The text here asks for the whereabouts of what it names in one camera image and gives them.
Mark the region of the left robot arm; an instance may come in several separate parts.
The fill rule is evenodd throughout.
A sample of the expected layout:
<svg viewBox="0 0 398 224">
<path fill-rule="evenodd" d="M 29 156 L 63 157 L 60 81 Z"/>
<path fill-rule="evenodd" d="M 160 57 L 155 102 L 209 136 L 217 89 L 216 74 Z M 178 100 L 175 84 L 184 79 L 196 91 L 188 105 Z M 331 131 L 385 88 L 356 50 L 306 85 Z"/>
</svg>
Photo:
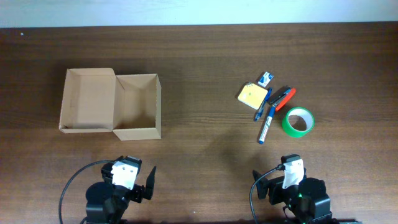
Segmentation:
<svg viewBox="0 0 398 224">
<path fill-rule="evenodd" d="M 101 168 L 102 182 L 91 185 L 86 191 L 87 223 L 126 223 L 122 217 L 130 202 L 150 200 L 154 193 L 154 167 L 145 185 L 135 183 L 142 161 L 132 156 L 121 156 L 106 162 Z"/>
</svg>

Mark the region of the brown cardboard box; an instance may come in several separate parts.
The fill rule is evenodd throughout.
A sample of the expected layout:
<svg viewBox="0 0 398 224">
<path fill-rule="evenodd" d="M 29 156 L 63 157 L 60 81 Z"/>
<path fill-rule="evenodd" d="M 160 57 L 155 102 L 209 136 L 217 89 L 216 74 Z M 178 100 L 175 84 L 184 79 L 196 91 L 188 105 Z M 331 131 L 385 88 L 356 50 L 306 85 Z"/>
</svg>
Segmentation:
<svg viewBox="0 0 398 224">
<path fill-rule="evenodd" d="M 59 129 L 70 133 L 114 133 L 122 141 L 161 137 L 161 93 L 157 74 L 117 75 L 112 68 L 67 70 Z"/>
</svg>

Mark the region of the yellow spiral notepad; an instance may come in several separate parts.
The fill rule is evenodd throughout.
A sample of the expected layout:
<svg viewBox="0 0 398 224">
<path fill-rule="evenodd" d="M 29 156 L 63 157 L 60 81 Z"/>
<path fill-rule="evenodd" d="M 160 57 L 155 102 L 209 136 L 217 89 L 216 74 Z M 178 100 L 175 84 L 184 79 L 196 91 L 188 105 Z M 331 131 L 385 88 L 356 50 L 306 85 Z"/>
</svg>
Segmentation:
<svg viewBox="0 0 398 224">
<path fill-rule="evenodd" d="M 238 100 L 245 105 L 258 110 L 267 94 L 268 91 L 265 88 L 249 82 L 242 87 L 238 95 Z"/>
</svg>

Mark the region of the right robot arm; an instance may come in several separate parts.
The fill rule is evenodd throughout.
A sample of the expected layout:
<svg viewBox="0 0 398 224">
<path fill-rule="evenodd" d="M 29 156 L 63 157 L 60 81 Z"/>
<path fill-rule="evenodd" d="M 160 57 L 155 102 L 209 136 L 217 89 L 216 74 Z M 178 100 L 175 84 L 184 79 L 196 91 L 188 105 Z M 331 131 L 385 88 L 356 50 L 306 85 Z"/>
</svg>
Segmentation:
<svg viewBox="0 0 398 224">
<path fill-rule="evenodd" d="M 297 185 L 286 189 L 282 187 L 284 177 L 267 179 L 257 171 L 252 172 L 260 200 L 268 198 L 271 205 L 284 203 L 284 210 L 289 210 L 294 217 L 286 217 L 285 223 L 328 224 L 338 223 L 333 218 L 330 197 L 326 193 L 323 180 L 305 176 Z"/>
</svg>

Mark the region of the green tape roll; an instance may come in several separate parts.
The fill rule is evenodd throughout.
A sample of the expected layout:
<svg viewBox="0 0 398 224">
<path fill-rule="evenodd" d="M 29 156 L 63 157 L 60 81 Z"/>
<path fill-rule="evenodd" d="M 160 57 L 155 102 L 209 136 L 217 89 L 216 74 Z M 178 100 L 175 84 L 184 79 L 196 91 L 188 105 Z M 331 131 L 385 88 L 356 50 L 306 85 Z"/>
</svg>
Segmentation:
<svg viewBox="0 0 398 224">
<path fill-rule="evenodd" d="M 298 129 L 295 129 L 290 123 L 289 123 L 289 117 L 290 116 L 298 116 L 301 117 L 306 124 L 306 129 L 303 131 L 300 131 Z M 306 134 L 308 134 L 314 127 L 315 125 L 315 119 L 312 115 L 312 113 L 303 107 L 295 107 L 289 110 L 285 116 L 285 118 L 282 120 L 282 129 L 284 132 L 289 135 L 290 137 L 293 138 L 302 138 Z"/>
</svg>

